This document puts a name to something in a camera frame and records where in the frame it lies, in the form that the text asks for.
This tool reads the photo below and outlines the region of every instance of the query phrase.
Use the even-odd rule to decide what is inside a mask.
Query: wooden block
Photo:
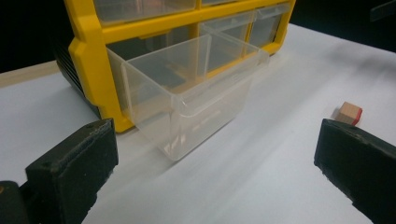
[[[344,102],[343,106],[341,106],[340,110],[338,111],[338,115],[335,120],[356,125],[361,119],[361,112],[363,112],[363,110],[360,107],[348,102]]]

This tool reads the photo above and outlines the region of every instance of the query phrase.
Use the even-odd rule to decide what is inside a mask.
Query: white table
[[[313,163],[322,119],[344,101],[396,145],[396,54],[295,25],[245,109],[179,162],[138,130],[84,223],[371,223]],[[60,73],[0,89],[0,179],[97,118]]]

